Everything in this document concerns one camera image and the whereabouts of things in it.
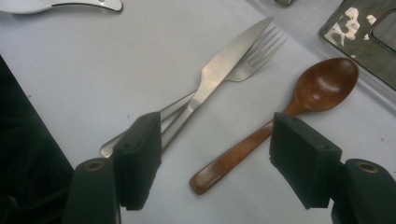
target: wooden spoon handle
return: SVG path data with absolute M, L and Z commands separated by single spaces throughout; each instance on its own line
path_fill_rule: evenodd
M 272 126 L 268 122 L 196 173 L 190 180 L 192 189 L 199 195 L 207 192 L 271 135 Z

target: white table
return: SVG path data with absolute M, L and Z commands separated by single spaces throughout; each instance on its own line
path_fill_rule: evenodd
M 121 14 L 58 7 L 35 15 L 0 13 L 0 53 L 76 167 L 139 116 L 162 109 L 199 84 L 205 64 L 234 37 L 270 15 L 289 38 L 257 75 L 227 82 L 163 155 L 142 211 L 123 223 L 332 223 L 329 209 L 306 211 L 269 162 L 269 140 L 203 196 L 189 180 L 289 101 L 309 66 L 341 54 L 318 30 L 341 1 L 123 0 Z M 395 97 L 361 72 L 335 109 L 300 116 L 343 149 L 396 178 Z

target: fork head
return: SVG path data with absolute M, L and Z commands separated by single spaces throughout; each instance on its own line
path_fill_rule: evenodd
M 275 29 L 274 26 L 256 40 L 225 80 L 243 81 L 253 75 L 275 55 L 287 40 L 279 31 L 272 34 Z

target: brown wooden spoon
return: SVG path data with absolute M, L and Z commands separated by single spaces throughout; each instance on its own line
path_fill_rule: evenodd
M 283 113 L 296 116 L 320 112 L 339 105 L 351 93 L 359 77 L 356 64 L 347 58 L 322 61 L 308 68 L 297 80 L 294 94 Z M 197 194 L 204 194 L 247 157 L 272 132 L 270 121 L 230 148 L 195 174 L 190 184 Z

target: spoon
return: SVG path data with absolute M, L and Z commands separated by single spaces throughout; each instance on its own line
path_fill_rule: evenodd
M 29 14 L 66 5 L 86 5 L 102 7 L 116 12 L 122 11 L 120 0 L 1 0 L 0 11 L 13 14 Z
M 304 112 L 332 109 L 347 98 L 358 77 L 357 65 L 347 58 L 335 58 L 314 64 L 297 80 L 294 94 L 283 113 L 296 116 Z M 271 135 L 272 127 L 273 122 L 268 122 L 209 163 L 191 178 L 192 189 L 199 195 L 207 192 L 265 141 Z

